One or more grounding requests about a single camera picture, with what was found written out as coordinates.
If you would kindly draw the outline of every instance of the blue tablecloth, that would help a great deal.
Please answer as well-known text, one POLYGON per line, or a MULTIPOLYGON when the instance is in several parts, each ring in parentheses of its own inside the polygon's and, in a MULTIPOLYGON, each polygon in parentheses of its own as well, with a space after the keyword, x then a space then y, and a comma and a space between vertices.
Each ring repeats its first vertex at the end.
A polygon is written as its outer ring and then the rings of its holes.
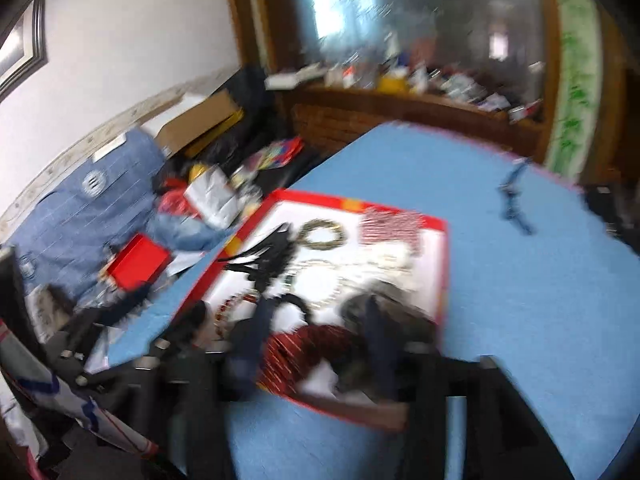
MULTIPOLYGON (((585 210, 575 190, 534 170, 527 170, 520 181, 520 204, 537 234, 527 237, 504 221, 497 186, 512 166, 508 158, 469 142, 407 124, 384 124, 294 187, 447 220, 451 283, 444 353, 468 360, 482 354, 500 359, 577 480, 594 480, 614 458, 640 412, 640 262, 604 233, 600 219, 585 210)), ((211 258, 179 280, 111 348, 112 364, 146 348, 211 258)), ((313 478, 368 478, 349 472, 353 468, 348 462, 355 454, 367 455, 371 439, 381 436, 367 433, 369 438, 354 442, 348 424, 336 422, 343 433, 328 431, 314 423, 318 415, 293 405, 287 411, 286 401, 267 399, 261 396, 249 415, 241 409, 230 414, 236 460, 248 460, 241 435, 247 445, 260 439, 250 429, 261 431, 261 416, 272 440, 292 431, 290 421, 269 415, 274 402, 280 418, 296 421, 300 435, 342 439, 350 453, 336 461, 329 448, 321 446, 302 457, 286 446, 269 446, 263 456, 253 456, 257 465, 249 468, 255 471, 249 478, 296 478, 294 472, 300 469, 283 474, 284 461, 317 466, 318 471, 324 470, 320 463, 332 464, 332 473, 313 478), (345 461, 342 469, 340 460, 345 461), (335 468, 344 475, 335 474, 335 468)), ((458 430, 452 432, 456 456, 461 437, 458 430)), ((238 467, 249 471, 244 462, 238 467)), ((460 465, 453 461, 448 478, 459 473, 460 465)))

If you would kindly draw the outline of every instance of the cardboard box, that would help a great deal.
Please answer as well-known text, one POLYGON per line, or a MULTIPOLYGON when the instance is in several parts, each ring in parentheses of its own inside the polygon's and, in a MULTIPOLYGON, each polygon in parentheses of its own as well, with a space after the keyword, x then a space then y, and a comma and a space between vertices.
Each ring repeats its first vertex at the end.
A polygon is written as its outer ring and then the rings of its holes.
POLYGON ((156 136, 156 143, 166 156, 175 155, 229 117, 237 117, 240 112, 227 90, 216 92, 165 124, 156 136))

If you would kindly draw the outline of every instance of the framed picture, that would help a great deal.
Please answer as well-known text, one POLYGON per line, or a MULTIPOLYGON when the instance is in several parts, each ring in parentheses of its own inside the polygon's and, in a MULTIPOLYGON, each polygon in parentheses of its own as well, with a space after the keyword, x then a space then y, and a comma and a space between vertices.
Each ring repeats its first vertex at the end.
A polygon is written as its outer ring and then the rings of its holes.
POLYGON ((0 101, 46 62, 44 0, 33 0, 0 47, 0 101))

